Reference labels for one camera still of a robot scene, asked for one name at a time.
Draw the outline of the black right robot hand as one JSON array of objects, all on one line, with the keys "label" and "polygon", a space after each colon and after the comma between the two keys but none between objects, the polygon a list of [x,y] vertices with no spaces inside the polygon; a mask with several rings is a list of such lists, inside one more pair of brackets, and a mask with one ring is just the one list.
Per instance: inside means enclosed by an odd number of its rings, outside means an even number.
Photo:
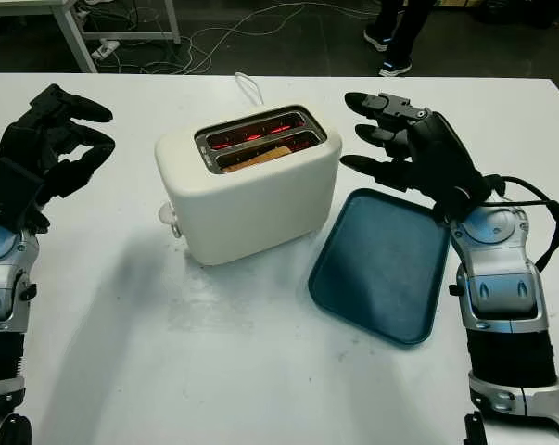
[{"label": "black right robot hand", "polygon": [[389,160],[345,155],[340,159],[343,165],[386,187],[430,197],[434,218],[441,222],[462,222],[488,200],[495,180],[477,170],[442,114],[386,93],[348,92],[344,100],[349,109],[375,121],[356,125],[355,133],[383,148]]}]

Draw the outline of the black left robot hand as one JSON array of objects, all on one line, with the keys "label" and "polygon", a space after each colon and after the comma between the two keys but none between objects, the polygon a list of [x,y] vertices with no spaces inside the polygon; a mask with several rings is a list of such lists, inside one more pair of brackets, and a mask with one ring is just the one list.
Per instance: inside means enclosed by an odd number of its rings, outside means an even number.
[{"label": "black left robot hand", "polygon": [[55,83],[35,97],[0,141],[0,226],[47,232],[44,206],[85,187],[115,148],[110,136],[77,121],[112,119],[108,108]]}]

